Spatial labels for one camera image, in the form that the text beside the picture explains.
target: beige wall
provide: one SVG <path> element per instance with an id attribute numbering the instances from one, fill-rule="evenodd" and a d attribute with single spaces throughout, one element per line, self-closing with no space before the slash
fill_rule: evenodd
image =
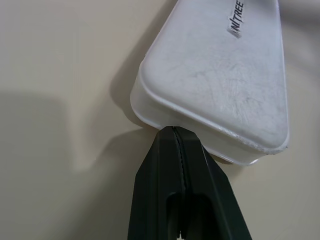
<path id="1" fill-rule="evenodd" d="M 173 5 L 0 2 L 0 239 L 126 239 L 134 177 L 156 134 L 129 93 Z M 259 240 L 320 236 L 319 33 L 291 16 L 289 149 L 248 168 L 221 164 Z"/>

